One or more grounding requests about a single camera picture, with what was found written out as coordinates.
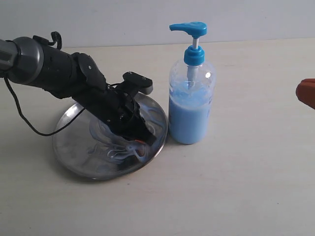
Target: blue pump head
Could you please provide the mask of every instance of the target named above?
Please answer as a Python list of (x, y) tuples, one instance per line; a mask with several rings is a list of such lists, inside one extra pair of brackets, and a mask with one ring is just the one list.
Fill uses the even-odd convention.
[(193, 37), (192, 45), (185, 50), (184, 62), (191, 66), (201, 65), (205, 61), (205, 52), (198, 43), (199, 37), (207, 34), (207, 25), (203, 22), (190, 22), (173, 24), (169, 29), (184, 31)]

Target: round metal lid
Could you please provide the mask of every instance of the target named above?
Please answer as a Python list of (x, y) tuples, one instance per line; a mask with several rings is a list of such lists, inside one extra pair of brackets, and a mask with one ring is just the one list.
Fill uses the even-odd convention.
[[(150, 97), (137, 93), (140, 114), (157, 140), (152, 146), (114, 135), (107, 125), (84, 111), (69, 127), (53, 136), (57, 160), (76, 174), (92, 179), (112, 179), (139, 170), (163, 148), (167, 117)], [(76, 103), (59, 120), (56, 130), (67, 124), (83, 107)]]

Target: pump dispenser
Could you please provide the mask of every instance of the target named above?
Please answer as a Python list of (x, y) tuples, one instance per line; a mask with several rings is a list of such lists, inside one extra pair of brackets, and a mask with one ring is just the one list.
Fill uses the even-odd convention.
[(216, 72), (199, 46), (199, 37), (206, 35), (203, 22), (173, 24), (171, 31), (180, 30), (193, 37), (184, 53), (184, 60), (177, 61), (169, 77), (169, 131), (179, 143), (194, 144), (207, 134)]

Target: table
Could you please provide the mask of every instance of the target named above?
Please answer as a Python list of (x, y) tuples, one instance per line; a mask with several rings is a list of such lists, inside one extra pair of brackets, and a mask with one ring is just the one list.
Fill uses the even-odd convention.
[[(167, 113), (168, 73), (187, 44), (69, 48), (108, 82), (126, 71), (154, 81)], [(295, 96), (315, 77), (315, 38), (201, 43), (218, 72), (209, 131), (167, 140), (145, 168), (113, 181), (77, 178), (52, 138), (20, 119), (0, 80), (0, 235), (310, 236), (315, 233), (315, 111)], [(31, 123), (52, 131), (73, 103), (13, 85)]]

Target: wall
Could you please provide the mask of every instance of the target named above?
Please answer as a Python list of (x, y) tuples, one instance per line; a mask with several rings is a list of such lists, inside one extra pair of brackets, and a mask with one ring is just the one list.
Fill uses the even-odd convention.
[(315, 37), (314, 0), (2, 0), (0, 38), (59, 31), (64, 46), (189, 43), (169, 24), (204, 21), (202, 42)]

